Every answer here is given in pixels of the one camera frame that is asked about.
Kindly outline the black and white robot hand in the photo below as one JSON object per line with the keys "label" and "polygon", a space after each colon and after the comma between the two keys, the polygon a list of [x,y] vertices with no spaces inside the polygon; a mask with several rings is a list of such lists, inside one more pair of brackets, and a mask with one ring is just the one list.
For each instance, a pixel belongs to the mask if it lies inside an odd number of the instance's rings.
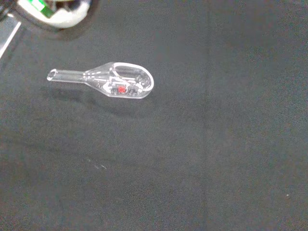
{"label": "black and white robot hand", "polygon": [[22,13],[55,28],[76,26],[89,13],[90,0],[19,0]]}

